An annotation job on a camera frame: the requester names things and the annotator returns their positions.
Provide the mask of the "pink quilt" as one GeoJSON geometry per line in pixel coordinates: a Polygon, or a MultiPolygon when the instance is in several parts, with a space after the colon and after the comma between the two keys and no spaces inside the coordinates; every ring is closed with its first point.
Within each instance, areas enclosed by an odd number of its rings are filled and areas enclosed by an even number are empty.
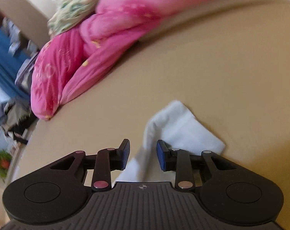
{"type": "Polygon", "coordinates": [[[119,57],[164,19],[210,0],[99,0],[95,14],[43,46],[32,75],[33,113],[57,109],[103,78],[119,57]]]}

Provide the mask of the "white long-sleeve shirt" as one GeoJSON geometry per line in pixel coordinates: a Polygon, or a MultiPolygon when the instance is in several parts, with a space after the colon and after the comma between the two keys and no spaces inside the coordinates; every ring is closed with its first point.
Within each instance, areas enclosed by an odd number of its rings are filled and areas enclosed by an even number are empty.
{"type": "Polygon", "coordinates": [[[115,182],[175,183],[173,171],[160,169],[156,152],[158,140],[163,140],[171,149],[182,149],[192,155],[200,155],[206,150],[221,154],[225,149],[225,144],[207,130],[182,102],[174,100],[148,121],[141,146],[132,151],[126,169],[115,182]]]}

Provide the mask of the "clear plastic storage bin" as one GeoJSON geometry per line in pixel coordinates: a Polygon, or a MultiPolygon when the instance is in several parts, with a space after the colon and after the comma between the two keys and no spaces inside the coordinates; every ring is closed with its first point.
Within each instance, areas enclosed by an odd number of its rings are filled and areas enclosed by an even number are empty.
{"type": "Polygon", "coordinates": [[[34,64],[38,57],[39,52],[34,53],[30,59],[26,59],[21,65],[15,79],[15,85],[22,91],[30,94],[30,88],[32,84],[32,74],[34,71],[34,64]]]}

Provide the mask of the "potted green plant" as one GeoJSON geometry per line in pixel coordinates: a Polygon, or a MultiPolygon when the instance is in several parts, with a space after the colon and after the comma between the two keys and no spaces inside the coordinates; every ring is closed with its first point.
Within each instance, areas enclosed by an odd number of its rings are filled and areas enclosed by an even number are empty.
{"type": "Polygon", "coordinates": [[[12,156],[4,149],[0,150],[0,178],[6,178],[11,161],[12,156]]]}

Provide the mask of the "right blue curtain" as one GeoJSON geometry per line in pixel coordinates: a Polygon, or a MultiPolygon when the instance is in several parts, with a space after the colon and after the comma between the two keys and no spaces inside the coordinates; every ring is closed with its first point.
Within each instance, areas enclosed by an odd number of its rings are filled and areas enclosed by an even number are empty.
{"type": "Polygon", "coordinates": [[[12,56],[8,52],[10,47],[10,39],[0,29],[0,88],[10,97],[21,97],[30,99],[29,94],[21,90],[15,85],[15,79],[23,62],[28,59],[23,51],[18,50],[12,56]]]}

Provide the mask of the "pile of dark clothes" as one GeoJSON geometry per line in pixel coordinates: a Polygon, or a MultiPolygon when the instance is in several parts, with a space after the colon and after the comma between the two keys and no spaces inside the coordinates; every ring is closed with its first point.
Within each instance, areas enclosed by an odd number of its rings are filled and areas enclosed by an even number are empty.
{"type": "Polygon", "coordinates": [[[28,140],[23,134],[36,119],[29,100],[14,97],[0,102],[0,129],[16,142],[27,145],[28,140]]]}

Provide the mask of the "wooden shelf unit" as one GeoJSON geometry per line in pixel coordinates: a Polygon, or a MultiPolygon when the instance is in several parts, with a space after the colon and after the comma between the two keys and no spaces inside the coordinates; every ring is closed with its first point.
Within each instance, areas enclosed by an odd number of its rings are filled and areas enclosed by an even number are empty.
{"type": "Polygon", "coordinates": [[[48,19],[29,0],[0,0],[0,26],[3,18],[10,19],[39,49],[49,41],[48,19]]]}

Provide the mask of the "floral white-green quilt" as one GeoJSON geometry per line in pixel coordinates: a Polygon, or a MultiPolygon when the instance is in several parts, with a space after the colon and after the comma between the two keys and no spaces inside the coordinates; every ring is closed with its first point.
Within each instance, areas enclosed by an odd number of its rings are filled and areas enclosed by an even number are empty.
{"type": "Polygon", "coordinates": [[[48,21],[50,37],[66,32],[93,13],[99,0],[54,0],[56,12],[48,21]]]}

